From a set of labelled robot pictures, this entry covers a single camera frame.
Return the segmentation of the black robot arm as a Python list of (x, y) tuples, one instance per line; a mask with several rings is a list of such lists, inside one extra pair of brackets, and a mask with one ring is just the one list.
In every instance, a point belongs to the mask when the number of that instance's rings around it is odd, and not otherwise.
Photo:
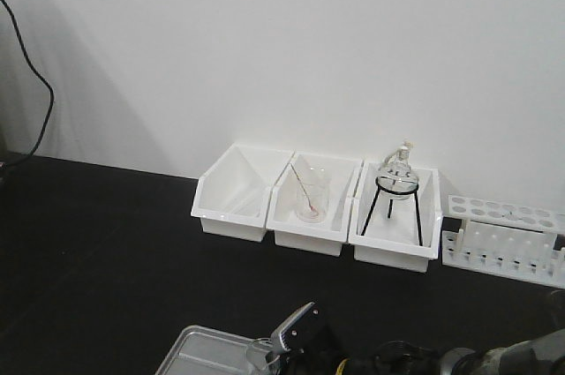
[(564, 329), (507, 347), (444, 352), (388, 341), (369, 357), (345, 351), (315, 302), (296, 309), (271, 334), (280, 374), (563, 374)]

